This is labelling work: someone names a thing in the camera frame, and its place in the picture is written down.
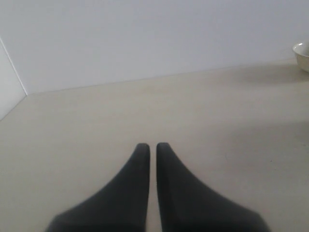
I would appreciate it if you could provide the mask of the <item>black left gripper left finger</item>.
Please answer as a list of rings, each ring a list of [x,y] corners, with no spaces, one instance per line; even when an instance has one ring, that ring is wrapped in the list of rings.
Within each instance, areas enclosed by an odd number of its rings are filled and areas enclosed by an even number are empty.
[[[150,147],[137,144],[119,173],[99,192],[57,215],[48,232],[144,232],[149,198]]]

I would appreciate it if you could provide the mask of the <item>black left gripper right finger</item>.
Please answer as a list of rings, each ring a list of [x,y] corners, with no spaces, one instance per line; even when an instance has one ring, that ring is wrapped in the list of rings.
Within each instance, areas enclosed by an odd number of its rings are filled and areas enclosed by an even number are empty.
[[[164,232],[267,232],[262,217],[215,192],[181,162],[169,143],[156,146],[156,182]]]

